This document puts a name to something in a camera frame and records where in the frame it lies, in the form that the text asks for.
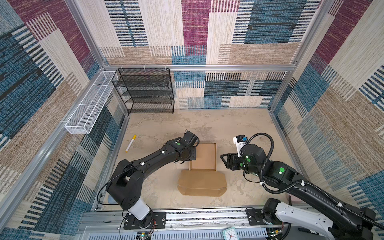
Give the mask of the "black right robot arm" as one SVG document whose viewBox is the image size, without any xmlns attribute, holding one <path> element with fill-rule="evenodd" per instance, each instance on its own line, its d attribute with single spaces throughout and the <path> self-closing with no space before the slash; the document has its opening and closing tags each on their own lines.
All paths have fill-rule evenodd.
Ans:
<svg viewBox="0 0 384 240">
<path fill-rule="evenodd" d="M 347 204 L 308 181 L 283 162 L 271 161 L 257 145 L 244 145 L 239 153 L 221 155 L 226 168 L 259 177 L 258 183 L 271 194 L 288 193 L 317 210 L 294 208 L 269 198 L 264 206 L 268 222 L 279 220 L 312 230 L 330 240 L 372 240 L 376 214 L 369 208 Z"/>
</svg>

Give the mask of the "brown cardboard box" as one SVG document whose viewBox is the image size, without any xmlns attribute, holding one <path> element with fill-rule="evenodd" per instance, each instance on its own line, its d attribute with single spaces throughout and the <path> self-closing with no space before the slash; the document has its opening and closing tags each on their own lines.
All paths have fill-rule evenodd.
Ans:
<svg viewBox="0 0 384 240">
<path fill-rule="evenodd" d="M 184 196 L 195 197 L 220 197 L 227 191 L 225 174 L 217 171 L 215 143 L 197 146 L 196 160 L 179 175 L 178 190 Z"/>
</svg>

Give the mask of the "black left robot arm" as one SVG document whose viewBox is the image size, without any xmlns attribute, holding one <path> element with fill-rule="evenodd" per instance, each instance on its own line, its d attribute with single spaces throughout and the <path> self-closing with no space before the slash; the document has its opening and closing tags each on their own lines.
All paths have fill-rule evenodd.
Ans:
<svg viewBox="0 0 384 240">
<path fill-rule="evenodd" d="M 154 219 L 152 209 L 141 198 L 145 179 L 167 164 L 196 160 L 199 143 L 200 139 L 186 130 L 182 138 L 167 141 L 144 158 L 132 162 L 121 160 L 106 184 L 107 193 L 134 216 L 141 227 L 147 227 Z"/>
</svg>

